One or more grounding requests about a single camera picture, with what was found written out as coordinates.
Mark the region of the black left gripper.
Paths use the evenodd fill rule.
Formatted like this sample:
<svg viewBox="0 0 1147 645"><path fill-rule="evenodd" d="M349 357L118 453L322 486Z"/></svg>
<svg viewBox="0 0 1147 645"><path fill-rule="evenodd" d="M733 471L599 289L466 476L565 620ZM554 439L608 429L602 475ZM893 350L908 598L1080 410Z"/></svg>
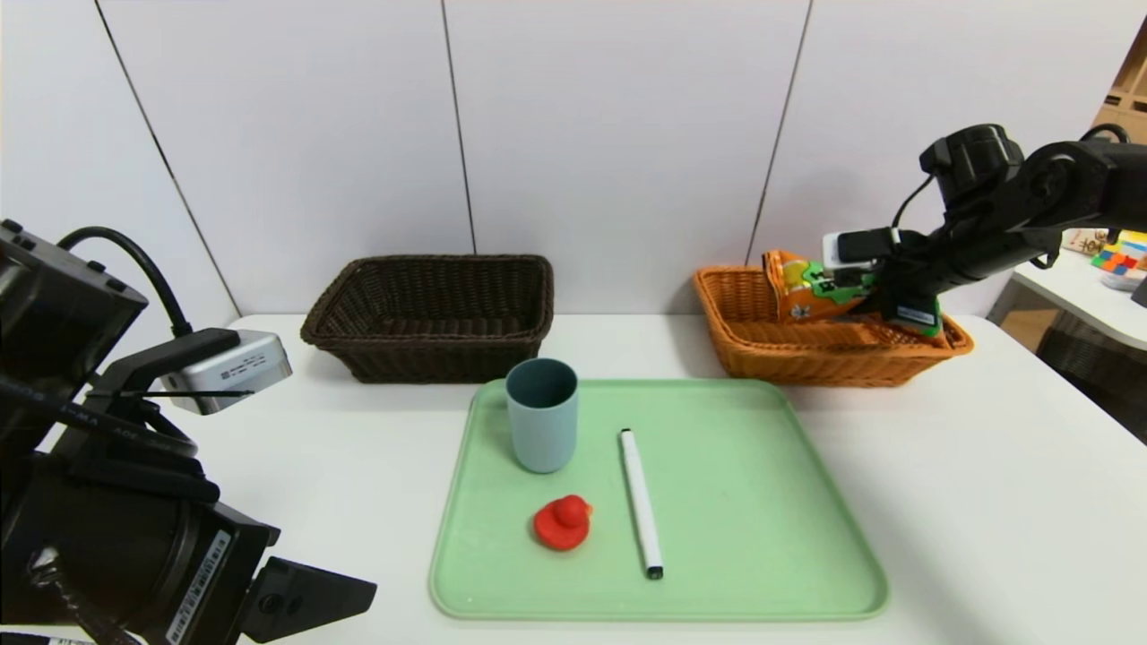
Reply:
<svg viewBox="0 0 1147 645"><path fill-rule="evenodd" d="M99 644L234 644L369 611L368 580L281 558L255 576L278 537L214 499L77 477L34 454L3 471L3 625L75 627Z"/></svg>

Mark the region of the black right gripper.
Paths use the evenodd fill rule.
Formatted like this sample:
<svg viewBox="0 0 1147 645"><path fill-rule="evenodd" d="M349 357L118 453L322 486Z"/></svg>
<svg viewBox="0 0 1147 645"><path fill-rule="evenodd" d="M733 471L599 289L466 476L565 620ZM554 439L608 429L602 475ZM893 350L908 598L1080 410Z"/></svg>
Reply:
<svg viewBox="0 0 1147 645"><path fill-rule="evenodd" d="M884 322L910 331L941 331L941 311L923 261L884 261L874 286L874 309Z"/></svg>

